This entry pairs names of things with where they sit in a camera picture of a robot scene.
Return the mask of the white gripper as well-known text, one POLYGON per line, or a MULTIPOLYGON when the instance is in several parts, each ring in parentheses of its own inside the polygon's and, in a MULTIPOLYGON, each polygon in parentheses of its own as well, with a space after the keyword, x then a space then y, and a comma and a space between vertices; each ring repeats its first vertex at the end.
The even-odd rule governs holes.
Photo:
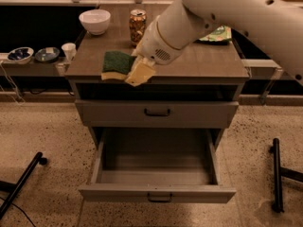
POLYGON ((155 75, 155 62, 162 65, 169 64, 182 52, 182 49, 173 48, 165 42, 159 32, 157 20, 151 22, 136 49, 131 53, 133 57, 140 56, 135 59, 125 82, 133 87, 147 82, 155 75))

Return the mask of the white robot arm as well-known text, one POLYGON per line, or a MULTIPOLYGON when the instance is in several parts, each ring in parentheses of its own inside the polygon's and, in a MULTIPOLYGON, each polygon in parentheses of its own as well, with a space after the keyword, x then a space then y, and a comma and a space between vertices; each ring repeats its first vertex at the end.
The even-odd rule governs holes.
POLYGON ((303 84, 303 9, 281 0, 174 0, 147 27, 135 53, 169 64, 219 26, 237 30, 303 84))

